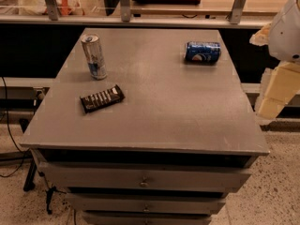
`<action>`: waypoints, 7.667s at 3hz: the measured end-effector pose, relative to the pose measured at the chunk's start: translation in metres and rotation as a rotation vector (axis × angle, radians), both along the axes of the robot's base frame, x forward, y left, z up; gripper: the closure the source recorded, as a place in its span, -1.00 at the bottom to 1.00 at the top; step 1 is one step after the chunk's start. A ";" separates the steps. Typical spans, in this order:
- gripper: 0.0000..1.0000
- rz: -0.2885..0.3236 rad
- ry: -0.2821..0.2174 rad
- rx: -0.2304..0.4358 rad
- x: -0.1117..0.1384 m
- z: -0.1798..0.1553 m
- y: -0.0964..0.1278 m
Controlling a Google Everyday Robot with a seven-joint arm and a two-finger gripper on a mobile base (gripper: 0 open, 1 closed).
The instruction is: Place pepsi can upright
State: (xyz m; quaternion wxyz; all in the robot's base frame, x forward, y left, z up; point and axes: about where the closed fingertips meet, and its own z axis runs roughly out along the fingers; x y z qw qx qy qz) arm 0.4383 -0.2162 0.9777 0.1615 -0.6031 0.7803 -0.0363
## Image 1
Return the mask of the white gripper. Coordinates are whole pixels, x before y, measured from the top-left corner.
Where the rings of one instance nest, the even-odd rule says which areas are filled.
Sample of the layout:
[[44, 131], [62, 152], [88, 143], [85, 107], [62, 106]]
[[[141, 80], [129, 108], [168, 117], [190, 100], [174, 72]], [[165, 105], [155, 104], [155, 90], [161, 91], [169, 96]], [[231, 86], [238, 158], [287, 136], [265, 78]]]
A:
[[271, 56], [281, 62], [267, 68], [261, 79], [257, 115], [275, 119], [300, 90], [300, 0], [288, 0], [270, 24], [253, 34], [249, 43], [268, 44]]

